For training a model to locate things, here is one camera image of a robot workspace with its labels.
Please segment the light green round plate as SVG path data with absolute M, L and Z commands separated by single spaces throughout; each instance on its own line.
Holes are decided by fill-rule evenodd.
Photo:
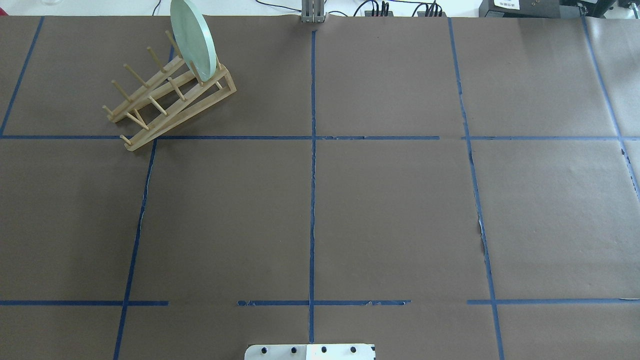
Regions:
M 170 2 L 170 21 L 174 40 L 188 68 L 206 82 L 217 71 L 217 51 L 210 27 L 191 0 Z

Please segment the black computer box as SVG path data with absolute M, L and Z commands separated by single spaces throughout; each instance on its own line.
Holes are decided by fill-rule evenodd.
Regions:
M 576 1 L 570 0 L 483 0 L 479 18 L 573 19 L 583 16 Z

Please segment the brown paper table cover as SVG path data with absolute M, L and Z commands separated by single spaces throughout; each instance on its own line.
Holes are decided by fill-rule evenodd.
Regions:
M 130 152 L 169 19 L 1 18 L 1 358 L 639 358 L 639 22 L 208 16 L 237 91 Z

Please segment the wooden dish rack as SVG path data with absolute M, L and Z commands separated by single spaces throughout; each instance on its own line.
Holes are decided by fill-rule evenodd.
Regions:
M 175 57 L 163 64 L 153 48 L 147 47 L 147 52 L 158 65 L 158 72 L 144 80 L 128 64 L 123 64 L 123 68 L 140 86 L 129 94 L 116 80 L 112 80 L 110 83 L 123 101 L 114 109 L 107 105 L 102 107 L 110 122 L 115 124 L 128 119 L 139 126 L 139 132 L 133 136 L 119 135 L 125 149 L 130 152 L 142 148 L 237 92 L 233 77 L 224 64 L 215 60 L 214 74 L 205 80 L 197 72 L 195 62 L 184 59 L 173 32 L 166 30 L 165 34 L 176 53 Z

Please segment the aluminium frame post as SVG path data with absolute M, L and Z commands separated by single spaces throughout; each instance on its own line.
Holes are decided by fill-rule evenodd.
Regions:
M 326 21 L 326 0 L 302 0 L 301 22 L 306 24 L 320 24 Z

